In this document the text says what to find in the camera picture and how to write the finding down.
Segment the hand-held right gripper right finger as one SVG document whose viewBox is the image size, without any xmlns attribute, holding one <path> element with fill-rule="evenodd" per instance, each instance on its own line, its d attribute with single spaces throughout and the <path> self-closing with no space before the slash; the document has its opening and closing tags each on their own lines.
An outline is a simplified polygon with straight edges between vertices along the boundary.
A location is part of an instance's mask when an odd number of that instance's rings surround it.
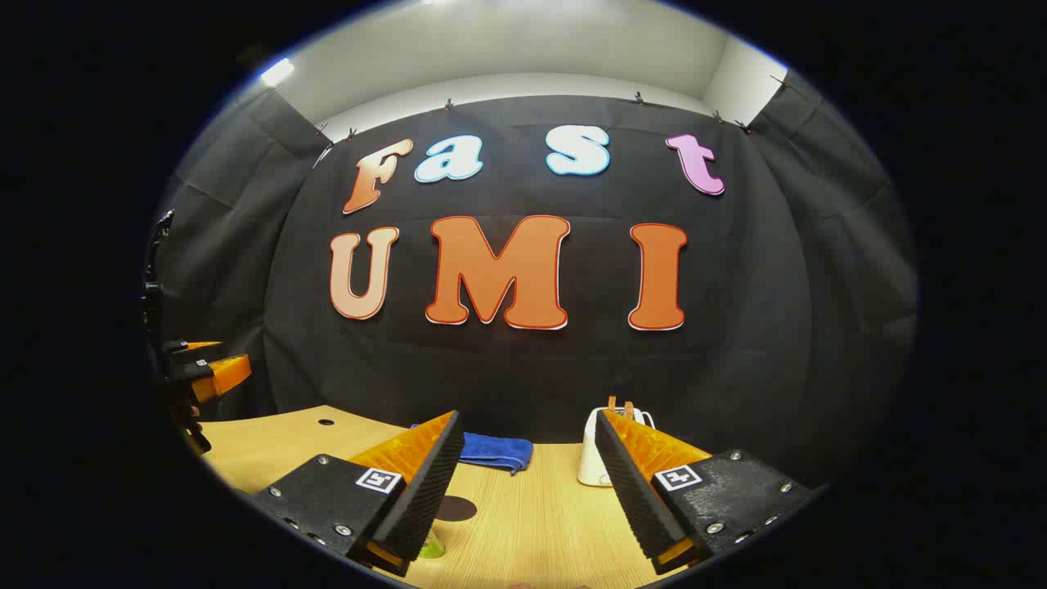
<svg viewBox="0 0 1047 589">
<path fill-rule="evenodd" d="M 751 452 L 712 454 L 614 409 L 595 411 L 595 447 L 658 574 L 736 551 L 814 499 Z"/>
</svg>

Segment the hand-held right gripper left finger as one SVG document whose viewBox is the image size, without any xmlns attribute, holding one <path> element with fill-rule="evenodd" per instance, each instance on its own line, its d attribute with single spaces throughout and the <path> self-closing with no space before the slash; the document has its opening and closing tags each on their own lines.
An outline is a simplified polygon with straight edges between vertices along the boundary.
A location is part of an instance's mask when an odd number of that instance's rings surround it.
<svg viewBox="0 0 1047 589">
<path fill-rule="evenodd" d="M 252 493 L 258 509 L 340 558 L 404 577 L 433 529 L 465 444 L 458 411 L 350 459 L 322 452 Z"/>
</svg>

